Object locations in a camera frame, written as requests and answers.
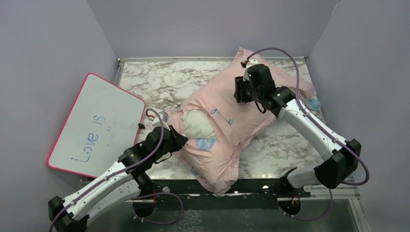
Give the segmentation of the white pillow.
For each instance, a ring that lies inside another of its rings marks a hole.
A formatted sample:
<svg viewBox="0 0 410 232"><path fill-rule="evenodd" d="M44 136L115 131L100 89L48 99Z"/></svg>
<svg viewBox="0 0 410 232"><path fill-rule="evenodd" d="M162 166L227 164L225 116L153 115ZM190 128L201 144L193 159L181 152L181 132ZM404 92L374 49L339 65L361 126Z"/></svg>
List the white pillow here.
<svg viewBox="0 0 410 232"><path fill-rule="evenodd" d="M194 139L216 139L208 114L200 109L184 110L182 114L184 135Z"/></svg>

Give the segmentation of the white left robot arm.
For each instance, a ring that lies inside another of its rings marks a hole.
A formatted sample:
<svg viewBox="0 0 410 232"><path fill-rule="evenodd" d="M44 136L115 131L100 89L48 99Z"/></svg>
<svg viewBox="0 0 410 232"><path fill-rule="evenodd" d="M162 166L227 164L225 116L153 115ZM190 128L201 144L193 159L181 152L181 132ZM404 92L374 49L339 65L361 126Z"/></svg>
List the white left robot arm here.
<svg viewBox="0 0 410 232"><path fill-rule="evenodd" d="M187 141L172 126L155 127L144 141L127 148L107 171L85 187L65 198L52 198L48 202L49 231L84 232L91 219L90 210L130 181L135 182L133 191L138 199L154 198L158 193L146 171L160 163L163 155L181 150Z"/></svg>

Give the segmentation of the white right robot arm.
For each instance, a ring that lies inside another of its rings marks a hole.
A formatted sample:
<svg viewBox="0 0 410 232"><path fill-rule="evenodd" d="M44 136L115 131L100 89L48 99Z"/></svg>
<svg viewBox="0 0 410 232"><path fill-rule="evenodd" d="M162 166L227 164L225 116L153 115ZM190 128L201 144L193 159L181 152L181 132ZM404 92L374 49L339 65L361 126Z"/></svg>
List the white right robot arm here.
<svg viewBox="0 0 410 232"><path fill-rule="evenodd" d="M266 65L247 68L243 76L234 79L237 103L255 102L264 114L271 112L294 127L316 149L323 163L295 168L281 177L279 191L286 197L308 185L323 185L335 189L357 169L361 144L345 140L318 121L288 87L276 87Z"/></svg>

